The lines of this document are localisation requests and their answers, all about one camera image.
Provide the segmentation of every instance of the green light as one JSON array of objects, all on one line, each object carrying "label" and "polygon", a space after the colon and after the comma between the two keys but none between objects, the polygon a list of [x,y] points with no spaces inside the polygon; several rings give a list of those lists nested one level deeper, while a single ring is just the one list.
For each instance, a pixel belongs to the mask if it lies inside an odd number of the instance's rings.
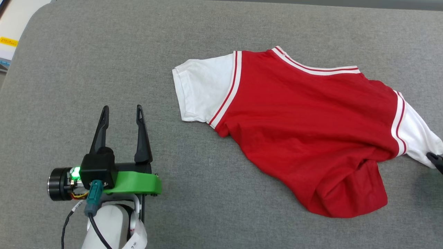
[{"label": "green light", "polygon": [[74,170],[71,173],[71,179],[74,181],[81,180],[80,178],[80,167],[75,167]]}]

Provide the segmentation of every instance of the white sleeve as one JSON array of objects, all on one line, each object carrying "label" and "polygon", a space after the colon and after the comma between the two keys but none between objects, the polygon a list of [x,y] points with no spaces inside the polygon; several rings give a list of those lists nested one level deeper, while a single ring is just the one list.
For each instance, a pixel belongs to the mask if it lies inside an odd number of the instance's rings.
[{"label": "white sleeve", "polygon": [[183,121],[209,123],[228,92],[233,60],[233,54],[192,59],[172,70]]},{"label": "white sleeve", "polygon": [[420,115],[406,101],[403,121],[400,124],[399,136],[406,142],[406,153],[424,165],[435,168],[426,157],[426,153],[443,154],[443,142],[433,133]]}]

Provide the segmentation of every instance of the yellow label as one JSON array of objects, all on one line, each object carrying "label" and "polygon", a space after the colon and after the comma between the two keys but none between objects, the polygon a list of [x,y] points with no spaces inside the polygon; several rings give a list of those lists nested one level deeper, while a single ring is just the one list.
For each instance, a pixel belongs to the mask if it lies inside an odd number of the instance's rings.
[{"label": "yellow label", "polygon": [[0,43],[16,47],[19,44],[19,41],[12,40],[12,39],[9,39],[9,38],[6,38],[6,37],[0,37]]}]

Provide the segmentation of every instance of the cable connector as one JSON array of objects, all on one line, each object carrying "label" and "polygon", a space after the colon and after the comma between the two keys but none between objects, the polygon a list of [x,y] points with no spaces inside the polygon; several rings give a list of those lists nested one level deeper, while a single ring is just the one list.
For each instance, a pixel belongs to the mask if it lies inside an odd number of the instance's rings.
[{"label": "cable connector", "polygon": [[89,214],[95,216],[97,210],[101,207],[101,194],[103,193],[103,183],[100,180],[94,180],[91,183],[88,197],[86,198],[85,215],[89,217]]}]

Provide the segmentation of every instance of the jersey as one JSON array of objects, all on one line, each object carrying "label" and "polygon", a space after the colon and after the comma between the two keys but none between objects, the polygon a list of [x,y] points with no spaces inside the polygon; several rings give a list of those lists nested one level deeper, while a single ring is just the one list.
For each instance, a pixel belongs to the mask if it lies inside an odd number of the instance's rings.
[{"label": "jersey", "polygon": [[350,218],[387,204],[377,162],[435,168],[443,142],[403,95],[356,66],[317,68],[280,47],[188,60],[173,70],[183,121],[230,135],[310,211]]}]

